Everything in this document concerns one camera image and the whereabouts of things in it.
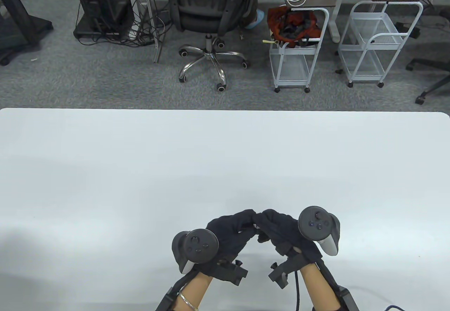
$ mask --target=office chair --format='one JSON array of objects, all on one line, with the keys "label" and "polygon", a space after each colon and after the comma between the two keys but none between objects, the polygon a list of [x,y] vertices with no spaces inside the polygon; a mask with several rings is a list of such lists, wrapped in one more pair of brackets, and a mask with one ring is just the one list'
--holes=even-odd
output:
[{"label": "office chair", "polygon": [[[442,10],[439,13],[439,15],[441,17],[447,19],[448,21],[450,21],[450,8]],[[414,65],[416,63],[450,72],[450,61],[449,62],[440,62],[440,61],[433,61],[433,60],[420,59],[420,58],[415,58],[415,59],[411,60],[411,62],[408,65],[406,65],[406,69],[413,70]],[[425,97],[429,93],[435,91],[438,88],[441,88],[442,86],[444,86],[445,84],[448,84],[448,83],[450,83],[450,75],[446,76],[444,79],[438,81],[437,83],[433,84],[432,86],[427,88],[425,91],[423,91],[421,95],[416,97],[416,104],[422,105],[425,102]]]},{"label": "office chair", "polygon": [[242,17],[249,13],[250,7],[256,0],[169,0],[170,14],[173,24],[178,31],[184,30],[206,34],[205,48],[182,45],[179,54],[186,57],[193,53],[199,55],[195,60],[186,64],[178,79],[186,81],[186,72],[198,62],[209,59],[217,70],[220,83],[217,84],[219,92],[225,91],[226,77],[217,57],[238,57],[241,59],[243,68],[249,68],[250,62],[239,52],[217,52],[218,48],[224,47],[220,37],[239,26]]}]

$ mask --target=gold bracelet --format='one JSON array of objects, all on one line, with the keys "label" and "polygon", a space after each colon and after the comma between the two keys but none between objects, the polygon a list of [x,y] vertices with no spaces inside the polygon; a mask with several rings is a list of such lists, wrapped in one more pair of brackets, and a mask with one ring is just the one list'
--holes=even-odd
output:
[{"label": "gold bracelet", "polygon": [[194,305],[192,305],[187,299],[186,297],[181,293],[179,293],[180,297],[182,298],[182,300],[187,304],[187,306],[189,306],[191,309],[193,309],[194,311],[198,311],[198,308],[196,308]]}]

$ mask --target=black office chair base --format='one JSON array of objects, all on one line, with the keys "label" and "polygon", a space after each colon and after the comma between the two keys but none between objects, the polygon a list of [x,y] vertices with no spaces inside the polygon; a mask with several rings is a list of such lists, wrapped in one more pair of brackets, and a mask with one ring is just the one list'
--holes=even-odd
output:
[{"label": "black office chair base", "polygon": [[[437,68],[439,70],[445,70],[447,72],[450,72],[450,62],[440,62],[440,61],[433,61],[433,60],[427,60],[427,59],[413,59],[410,61],[408,65],[406,65],[407,70],[413,70],[414,65],[416,63],[419,63],[421,65]],[[426,89],[424,92],[422,92],[421,95],[416,97],[415,103],[418,105],[423,105],[425,102],[425,97],[431,93],[434,92],[436,89],[441,88],[442,86],[450,83],[450,76],[446,76],[444,79],[439,80],[437,83],[430,86],[428,89]]]},{"label": "black office chair base", "polygon": [[243,68],[249,68],[250,62],[246,59],[246,57],[239,52],[216,52],[215,46],[222,48],[225,47],[225,43],[222,39],[219,39],[217,37],[212,37],[210,34],[206,35],[206,47],[204,49],[201,49],[199,47],[190,46],[190,45],[182,45],[180,47],[180,50],[178,53],[182,57],[187,57],[189,54],[197,55],[198,57],[191,61],[190,63],[186,64],[180,71],[180,74],[178,76],[178,80],[180,82],[186,81],[186,72],[194,65],[196,65],[198,62],[209,59],[214,67],[216,68],[217,75],[220,79],[220,84],[216,86],[216,89],[218,92],[223,92],[226,89],[226,76],[225,72],[220,66],[219,61],[217,60],[217,57],[238,57],[241,59],[241,64]]}]

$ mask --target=white table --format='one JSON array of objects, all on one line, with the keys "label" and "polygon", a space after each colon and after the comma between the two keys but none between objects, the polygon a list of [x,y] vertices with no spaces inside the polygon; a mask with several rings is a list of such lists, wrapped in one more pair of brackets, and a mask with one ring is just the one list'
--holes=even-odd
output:
[{"label": "white table", "polygon": [[[0,110],[0,310],[153,311],[177,232],[313,204],[342,223],[324,260],[361,311],[448,309],[449,145],[442,113]],[[294,310],[272,245],[239,258],[249,276],[201,310]]]}]

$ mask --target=black glove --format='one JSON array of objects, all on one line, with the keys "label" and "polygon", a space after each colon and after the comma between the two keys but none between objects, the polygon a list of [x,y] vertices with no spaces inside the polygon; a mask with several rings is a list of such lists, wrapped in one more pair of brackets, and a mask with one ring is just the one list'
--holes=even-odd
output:
[{"label": "black glove", "polygon": [[263,243],[270,239],[276,248],[284,248],[284,252],[289,258],[298,255],[298,252],[287,245],[299,248],[309,263],[315,263],[322,258],[317,245],[302,236],[298,228],[298,220],[291,216],[267,209],[256,214],[254,222],[261,228],[258,232],[258,242]]},{"label": "black glove", "polygon": [[222,216],[208,223],[206,229],[216,235],[219,250],[212,260],[194,265],[194,269],[217,279],[215,268],[218,264],[226,267],[238,256],[247,242],[256,234],[253,219],[256,213],[252,209],[230,216]]}]

